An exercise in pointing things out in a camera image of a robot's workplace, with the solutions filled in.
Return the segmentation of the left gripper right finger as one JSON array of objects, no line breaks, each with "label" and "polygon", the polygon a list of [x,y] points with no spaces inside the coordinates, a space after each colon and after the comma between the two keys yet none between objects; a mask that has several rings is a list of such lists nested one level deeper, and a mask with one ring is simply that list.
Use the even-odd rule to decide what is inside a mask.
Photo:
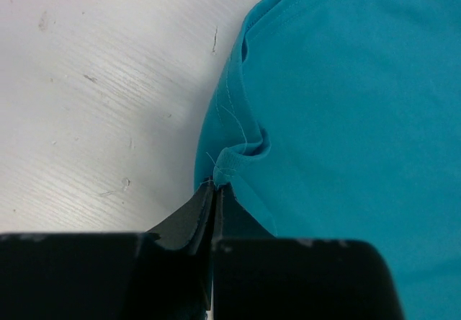
[{"label": "left gripper right finger", "polygon": [[273,239],[238,201],[230,184],[216,192],[215,239]]}]

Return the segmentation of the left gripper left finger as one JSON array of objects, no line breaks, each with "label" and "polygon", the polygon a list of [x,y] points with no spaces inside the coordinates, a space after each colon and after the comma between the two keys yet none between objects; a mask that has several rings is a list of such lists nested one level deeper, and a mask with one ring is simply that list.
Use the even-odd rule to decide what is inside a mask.
[{"label": "left gripper left finger", "polygon": [[213,182],[202,183],[183,206],[148,230],[148,236],[166,251],[195,255],[210,220],[214,194]]}]

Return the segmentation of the teal t-shirt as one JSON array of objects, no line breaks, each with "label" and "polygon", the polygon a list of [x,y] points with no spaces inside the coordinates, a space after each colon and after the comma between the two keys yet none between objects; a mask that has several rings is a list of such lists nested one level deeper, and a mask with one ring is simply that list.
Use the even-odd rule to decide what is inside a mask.
[{"label": "teal t-shirt", "polygon": [[460,0],[262,0],[202,125],[196,185],[271,234],[360,239],[408,319],[460,317]]}]

